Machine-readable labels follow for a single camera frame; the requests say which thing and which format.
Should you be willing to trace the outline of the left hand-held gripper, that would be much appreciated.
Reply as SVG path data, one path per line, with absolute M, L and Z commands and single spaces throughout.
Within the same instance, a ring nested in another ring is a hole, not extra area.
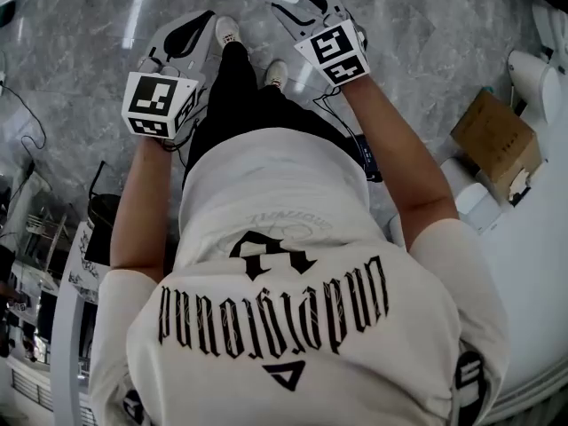
M 190 12 L 162 26 L 152 38 L 148 56 L 129 73 L 122 118 L 134 135 L 174 139 L 199 101 L 217 15 Z M 160 60 L 170 60 L 166 66 Z

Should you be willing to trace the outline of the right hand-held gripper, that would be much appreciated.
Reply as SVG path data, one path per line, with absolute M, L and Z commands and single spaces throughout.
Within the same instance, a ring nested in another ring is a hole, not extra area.
M 337 16 L 345 19 L 341 0 L 308 0 L 318 10 L 309 12 L 292 4 L 272 3 L 272 13 L 294 39 L 305 39 L 295 49 L 333 87 L 340 87 L 361 76 L 370 68 L 364 53 L 362 33 L 352 20 L 324 28 L 313 35 L 318 19 Z

